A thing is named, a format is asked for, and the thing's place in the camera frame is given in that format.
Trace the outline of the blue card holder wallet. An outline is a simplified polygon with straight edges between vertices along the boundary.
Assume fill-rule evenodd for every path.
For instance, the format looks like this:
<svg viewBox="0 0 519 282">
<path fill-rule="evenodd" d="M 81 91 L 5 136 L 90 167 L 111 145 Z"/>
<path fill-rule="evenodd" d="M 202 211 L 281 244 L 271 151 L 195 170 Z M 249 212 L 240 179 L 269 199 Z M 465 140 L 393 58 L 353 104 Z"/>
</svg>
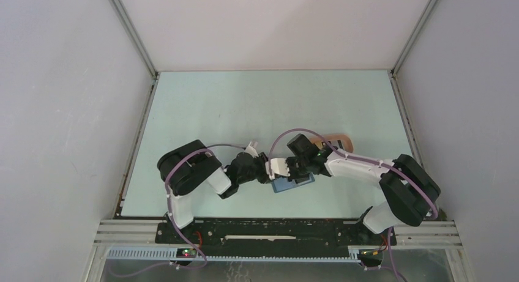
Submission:
<svg viewBox="0 0 519 282">
<path fill-rule="evenodd" d="M 310 184 L 315 181 L 315 177 L 312 173 L 303 178 L 289 180 L 286 177 L 280 177 L 272 181 L 272 189 L 274 193 L 281 193 L 294 188 L 299 188 L 303 185 Z"/>
</svg>

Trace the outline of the pink oval tray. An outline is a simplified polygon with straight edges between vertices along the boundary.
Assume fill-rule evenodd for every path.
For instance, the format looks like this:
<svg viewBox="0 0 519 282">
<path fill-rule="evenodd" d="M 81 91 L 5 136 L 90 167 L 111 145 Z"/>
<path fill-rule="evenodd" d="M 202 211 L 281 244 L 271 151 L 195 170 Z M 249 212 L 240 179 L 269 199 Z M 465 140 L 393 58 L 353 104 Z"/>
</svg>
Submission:
<svg viewBox="0 0 519 282">
<path fill-rule="evenodd" d="M 354 152 L 353 142 L 346 133 L 327 134 L 323 135 L 323 138 L 339 149 L 345 150 L 347 152 Z M 319 149 L 322 149 L 326 145 L 324 141 L 318 136 L 309 137 L 309 140 Z"/>
</svg>

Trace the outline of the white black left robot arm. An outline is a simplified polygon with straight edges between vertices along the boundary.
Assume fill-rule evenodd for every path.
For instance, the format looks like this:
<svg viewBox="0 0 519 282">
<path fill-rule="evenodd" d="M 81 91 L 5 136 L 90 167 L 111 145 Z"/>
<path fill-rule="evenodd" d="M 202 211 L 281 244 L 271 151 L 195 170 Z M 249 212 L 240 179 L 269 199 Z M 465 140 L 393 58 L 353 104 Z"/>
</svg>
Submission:
<svg viewBox="0 0 519 282">
<path fill-rule="evenodd" d="M 205 146 L 194 140 L 163 155 L 157 169 L 165 183 L 168 218 L 173 223 L 170 236 L 179 243 L 186 243 L 193 237 L 194 221 L 192 197 L 190 194 L 200 185 L 210 186 L 221 199 L 237 193 L 242 184 L 257 181 L 261 184 L 272 182 L 266 171 L 267 156 L 256 150 L 257 142 L 251 141 L 228 165 Z"/>
</svg>

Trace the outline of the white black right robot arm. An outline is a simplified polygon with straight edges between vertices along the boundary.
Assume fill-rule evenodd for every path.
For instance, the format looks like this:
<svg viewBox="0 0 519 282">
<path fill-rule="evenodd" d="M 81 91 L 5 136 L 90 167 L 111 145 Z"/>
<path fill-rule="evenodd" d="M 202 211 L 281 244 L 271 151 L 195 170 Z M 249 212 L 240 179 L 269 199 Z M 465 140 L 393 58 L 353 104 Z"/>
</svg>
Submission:
<svg viewBox="0 0 519 282">
<path fill-rule="evenodd" d="M 349 177 L 379 188 L 385 200 L 360 217 L 356 236 L 364 244 L 377 240 L 385 230 L 400 224 L 418 227 L 428 215 L 438 216 L 435 202 L 440 187 L 410 155 L 395 160 L 361 157 L 327 143 L 318 147 L 298 134 L 288 144 L 290 176 L 307 174 Z"/>
</svg>

